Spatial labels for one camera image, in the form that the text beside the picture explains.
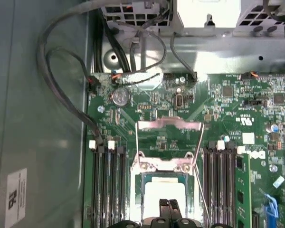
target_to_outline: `capacitor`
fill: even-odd
[[[230,142],[230,137],[228,135],[225,135],[225,134],[221,135],[220,139],[226,143]]]
[[[270,170],[271,172],[277,172],[277,166],[276,166],[276,165],[270,165],[270,166],[269,166],[269,170]]]
[[[266,127],[266,131],[268,132],[268,133],[277,133],[277,132],[279,132],[279,126],[278,125],[276,125],[276,124],[267,124],[267,127]]]

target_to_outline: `metal bracket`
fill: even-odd
[[[200,131],[200,137],[195,148],[195,154],[188,152],[185,158],[173,158],[170,161],[163,161],[160,158],[145,157],[142,151],[139,151],[138,130],[143,129],[161,129],[167,125],[174,125],[177,129],[187,129]],[[193,175],[193,167],[196,163],[200,144],[204,134],[204,124],[199,122],[186,122],[180,117],[163,117],[155,121],[138,121],[135,124],[136,133],[136,156],[133,161],[131,171],[134,173],[155,172],[155,171],[173,171],[183,172]]]

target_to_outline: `ventilation grille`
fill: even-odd
[[[271,9],[271,12],[274,14],[275,11],[280,6],[269,6]],[[265,20],[272,20],[271,17],[269,17],[264,9],[263,6],[256,6],[254,7],[249,14],[246,15],[246,17],[240,22],[239,26],[259,26],[262,24]],[[275,21],[274,25],[281,25],[285,24],[284,22]]]
[[[158,14],[154,12],[143,13],[144,10],[139,10],[139,9],[136,9],[137,11],[136,12],[132,4],[105,7],[105,8],[102,8],[102,11],[107,21],[119,19],[119,20],[124,21],[127,24],[131,24],[135,26],[141,26],[146,21],[158,16]],[[154,26],[159,26],[159,27],[169,26],[169,20],[168,19],[164,20],[161,23],[158,23]]]

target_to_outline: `chip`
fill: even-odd
[[[233,89],[230,86],[223,87],[223,96],[224,97],[232,97]]]
[[[212,120],[212,115],[206,114],[206,115],[205,115],[205,121],[209,122],[209,121],[211,121],[211,120]]]
[[[282,105],[284,104],[284,94],[274,94],[274,103],[277,105]]]

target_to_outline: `white label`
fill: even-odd
[[[254,122],[254,118],[249,117],[237,117],[236,122],[241,122],[243,126],[252,126],[252,122]]]
[[[25,217],[27,169],[8,175],[6,190],[5,228],[10,228]]]

